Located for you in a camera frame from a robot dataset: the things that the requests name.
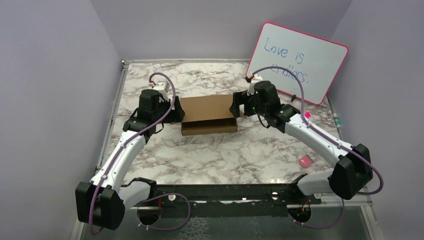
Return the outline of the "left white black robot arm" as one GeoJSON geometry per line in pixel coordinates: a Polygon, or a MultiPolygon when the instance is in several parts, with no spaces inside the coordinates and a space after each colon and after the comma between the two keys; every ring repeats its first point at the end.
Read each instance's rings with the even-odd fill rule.
{"type": "Polygon", "coordinates": [[[135,157],[149,139],[159,133],[157,125],[180,123],[185,116],[177,95],[167,90],[146,89],[139,96],[138,108],[126,120],[120,139],[105,164],[89,182],[75,189],[77,218],[82,223],[109,230],[121,224],[128,209],[142,202],[152,205],[157,200],[156,182],[137,177],[122,182],[135,157]]]}

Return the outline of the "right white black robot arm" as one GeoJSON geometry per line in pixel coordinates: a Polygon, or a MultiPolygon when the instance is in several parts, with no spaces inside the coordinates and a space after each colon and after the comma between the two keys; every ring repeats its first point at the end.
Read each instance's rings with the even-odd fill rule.
{"type": "Polygon", "coordinates": [[[229,111],[235,118],[260,116],[267,127],[304,143],[321,156],[332,171],[305,175],[288,190],[289,199],[300,204],[314,194],[336,194],[344,200],[352,199],[373,179],[370,151],[363,144],[353,146],[322,130],[306,119],[299,109],[281,103],[276,87],[267,80],[253,81],[249,88],[232,94],[229,111]]]}

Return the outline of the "brown cardboard box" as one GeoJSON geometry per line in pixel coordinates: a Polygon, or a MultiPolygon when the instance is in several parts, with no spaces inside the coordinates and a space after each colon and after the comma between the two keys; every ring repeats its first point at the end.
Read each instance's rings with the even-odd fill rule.
{"type": "Polygon", "coordinates": [[[181,134],[196,136],[237,132],[237,119],[230,112],[232,103],[231,94],[181,98],[180,104],[185,112],[181,134]]]}

